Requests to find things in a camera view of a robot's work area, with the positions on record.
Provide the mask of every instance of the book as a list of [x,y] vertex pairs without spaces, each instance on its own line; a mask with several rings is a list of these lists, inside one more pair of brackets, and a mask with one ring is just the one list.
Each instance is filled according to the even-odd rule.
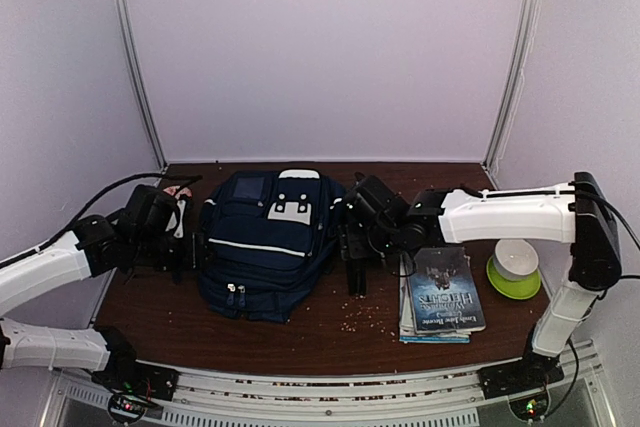
[[[404,262],[400,263],[400,275],[406,275],[407,270]],[[419,334],[415,331],[413,321],[413,308],[409,300],[409,286],[406,277],[400,277],[400,321],[399,340],[405,344],[467,344],[469,343],[468,333],[445,332],[439,334]]]
[[469,334],[485,328],[480,298],[464,247],[421,249],[406,266],[408,294],[417,334]]

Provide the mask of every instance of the wall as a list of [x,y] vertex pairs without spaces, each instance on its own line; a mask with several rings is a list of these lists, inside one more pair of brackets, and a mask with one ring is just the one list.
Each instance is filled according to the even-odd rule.
[[[607,198],[640,229],[640,0],[542,0],[513,130],[497,173],[501,188],[549,185],[591,171]],[[621,232],[624,271],[638,252]],[[556,288],[567,249],[542,245]],[[640,400],[640,285],[622,282],[581,328],[609,373],[626,425]]]
[[[94,193],[155,170],[130,87],[113,0],[0,0],[0,258],[46,239]],[[121,189],[96,211],[128,197]],[[104,279],[69,285],[10,317],[87,325]],[[3,425],[35,425],[49,374],[0,372]]]
[[128,4],[171,161],[479,161],[521,0]]

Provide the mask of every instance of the brown wooden table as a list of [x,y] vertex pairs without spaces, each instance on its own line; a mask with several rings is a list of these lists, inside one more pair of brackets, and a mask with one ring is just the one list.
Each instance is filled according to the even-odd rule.
[[[411,201],[423,188],[490,188],[477,164],[190,164],[172,165],[172,174],[202,174],[193,188],[195,205],[232,172],[244,169],[315,168],[345,186],[355,171],[378,175]],[[198,209],[190,214],[194,228]],[[368,295],[349,297],[339,256],[331,274],[286,325],[229,320],[207,310],[194,273],[174,285],[170,275],[139,269],[123,285],[116,275],[97,325],[120,329],[140,359],[183,367],[283,375],[347,375],[410,372],[469,365],[521,355],[527,333],[544,312],[544,292],[526,302],[506,299],[489,284],[485,265],[493,242],[466,244],[487,328],[470,344],[417,345],[398,341],[398,279],[372,264]]]

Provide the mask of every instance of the backpack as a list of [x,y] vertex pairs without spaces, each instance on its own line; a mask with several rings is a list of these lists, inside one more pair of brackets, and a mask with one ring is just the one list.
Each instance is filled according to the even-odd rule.
[[236,319],[287,322],[337,241],[344,187],[313,170],[241,171],[205,200],[200,228],[213,259],[198,288]]

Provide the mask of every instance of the zipper pull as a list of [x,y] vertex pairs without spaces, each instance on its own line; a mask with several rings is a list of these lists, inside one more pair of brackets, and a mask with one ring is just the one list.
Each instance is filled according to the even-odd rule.
[[241,309],[244,309],[244,307],[247,305],[246,299],[244,297],[244,285],[239,285],[238,286],[238,292],[240,292],[240,300],[238,301],[238,305],[240,306]]
[[231,306],[235,302],[235,296],[236,296],[235,284],[227,284],[227,290],[229,291],[229,297],[227,297],[227,305]]

